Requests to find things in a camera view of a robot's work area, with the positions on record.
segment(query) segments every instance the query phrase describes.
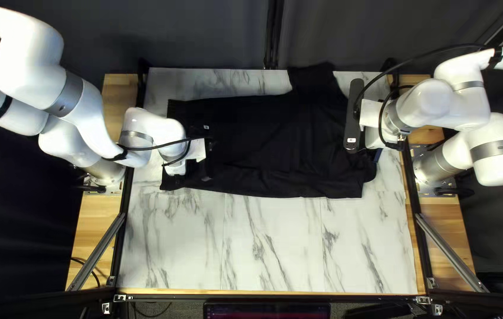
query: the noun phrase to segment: metal bracket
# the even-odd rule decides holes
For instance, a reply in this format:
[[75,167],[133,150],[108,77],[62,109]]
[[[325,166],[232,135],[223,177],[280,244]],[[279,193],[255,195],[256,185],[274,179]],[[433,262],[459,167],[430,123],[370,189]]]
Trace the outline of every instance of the metal bracket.
[[86,282],[86,279],[88,279],[88,276],[90,276],[90,273],[96,266],[96,263],[100,260],[102,254],[104,253],[104,251],[106,251],[106,248],[110,245],[113,236],[117,234],[117,232],[119,231],[121,225],[123,225],[123,222],[125,220],[126,220],[125,213],[120,213],[115,217],[112,224],[110,225],[108,230],[106,230],[106,233],[104,234],[104,236],[102,236],[102,239],[96,245],[96,247],[90,254],[90,257],[88,257],[84,265],[82,265],[82,268],[80,268],[80,271],[78,271],[76,277],[72,280],[70,286],[68,286],[66,291],[77,291],[80,290],[80,288],[82,288],[82,286]]
[[417,303],[420,305],[430,305],[431,304],[431,298],[429,298],[427,296],[417,296],[417,297],[415,297],[415,301],[417,301]]
[[109,302],[106,302],[105,304],[102,304],[102,313],[104,315],[109,315],[111,312],[110,312],[110,303]]
[[432,315],[442,315],[443,314],[443,306],[442,305],[431,305]]
[[459,275],[474,289],[475,292],[490,292],[482,284],[474,272],[468,268],[468,266],[463,262],[463,260],[456,254],[456,252],[451,248],[451,246],[443,239],[443,237],[433,228],[431,225],[425,221],[421,214],[415,214],[413,216],[417,225],[423,229],[425,234],[432,239],[432,241],[439,247],[440,251],[446,256],[448,261],[451,263],[453,268]]
[[429,289],[437,289],[439,288],[439,285],[437,285],[437,281],[435,281],[435,278],[427,277],[427,287]]
[[115,287],[115,276],[109,276],[108,280],[106,280],[107,287]]
[[115,294],[113,296],[113,301],[114,302],[124,302],[124,301],[126,301],[126,295],[125,294]]

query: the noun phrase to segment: gray marble veining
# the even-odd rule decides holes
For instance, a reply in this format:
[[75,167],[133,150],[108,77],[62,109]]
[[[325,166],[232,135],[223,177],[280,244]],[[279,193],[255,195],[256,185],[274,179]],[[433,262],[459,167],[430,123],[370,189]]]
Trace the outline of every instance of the gray marble veining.
[[318,198],[227,195],[222,289],[324,291]]
[[[350,81],[377,73],[334,72]],[[150,69],[145,108],[166,115],[169,99],[283,94],[283,70]],[[381,79],[366,93],[384,98]],[[400,158],[383,151],[361,199],[255,198],[161,191],[162,160],[136,169],[120,287],[412,294],[413,250]]]

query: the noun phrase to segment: silver metal ring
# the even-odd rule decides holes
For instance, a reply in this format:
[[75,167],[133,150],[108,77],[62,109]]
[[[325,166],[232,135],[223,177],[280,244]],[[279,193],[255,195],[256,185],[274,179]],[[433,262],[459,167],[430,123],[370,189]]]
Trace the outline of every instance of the silver metal ring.
[[441,186],[441,181],[463,171],[447,162],[443,154],[443,145],[425,155],[417,157],[413,162],[415,177],[428,186]]
[[140,132],[135,132],[135,131],[122,131],[121,134],[119,135],[119,138],[121,139],[122,136],[128,136],[128,137],[139,137],[141,139],[149,141],[151,145],[153,145],[153,137],[150,137],[147,134],[140,133]]
[[397,100],[386,106],[384,111],[385,126],[387,126],[390,129],[390,131],[393,132],[394,135],[410,134],[411,131],[415,128],[403,123],[403,121],[399,118],[399,116],[397,115],[396,104]]
[[503,140],[480,144],[477,147],[473,147],[470,150],[470,155],[472,156],[472,162],[482,160],[483,158],[486,157],[502,155],[502,154],[503,154]]
[[468,81],[468,82],[454,84],[451,86],[453,91],[468,89],[469,87],[484,87],[484,82],[482,82],[482,81]]
[[66,71],[63,90],[60,92],[59,97],[56,98],[55,103],[49,106],[45,112],[53,114],[57,118],[63,118],[74,110],[83,91],[84,83],[82,78]]

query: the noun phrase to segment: monitor screen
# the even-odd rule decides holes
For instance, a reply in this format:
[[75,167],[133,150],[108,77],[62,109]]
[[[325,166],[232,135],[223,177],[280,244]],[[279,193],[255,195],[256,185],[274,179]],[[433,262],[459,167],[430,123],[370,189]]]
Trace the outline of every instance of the monitor screen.
[[330,304],[288,302],[205,303],[205,319],[328,319]]

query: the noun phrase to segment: wooden table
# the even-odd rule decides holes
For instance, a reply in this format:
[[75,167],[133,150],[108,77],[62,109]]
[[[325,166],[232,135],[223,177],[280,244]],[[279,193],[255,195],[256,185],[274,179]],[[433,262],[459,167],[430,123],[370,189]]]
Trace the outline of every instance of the wooden table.
[[[407,75],[401,76],[400,85],[416,84],[429,76]],[[111,138],[119,138],[123,114],[128,107],[133,107],[137,94],[137,76],[135,74],[106,74],[102,89],[105,105],[104,115],[106,127]],[[409,142],[414,144],[433,144],[444,139],[442,129],[438,127],[422,127],[409,136]],[[417,289],[419,294],[425,293],[425,284],[421,274],[421,262],[417,250],[417,239],[413,224],[413,215],[406,200],[407,216],[413,253],[415,256],[415,270],[417,272]],[[119,213],[121,196],[103,196],[85,194],[82,197],[82,206],[78,218],[78,227],[74,239],[72,256],[86,259],[102,238],[113,219]],[[427,221],[443,236],[463,261],[474,271],[472,256],[468,246],[468,239],[458,198],[421,198],[421,210]],[[100,258],[94,272],[98,275],[100,283],[106,283],[110,273],[113,243]],[[429,242],[429,253],[434,278],[440,288],[470,291],[471,288],[453,269],[446,257],[434,243]],[[70,262],[67,286],[77,274],[81,265]],[[95,288],[96,282],[90,276],[83,289]],[[194,289],[149,289],[149,288],[121,288],[124,294],[328,294],[311,292],[250,292],[250,291],[207,291]]]

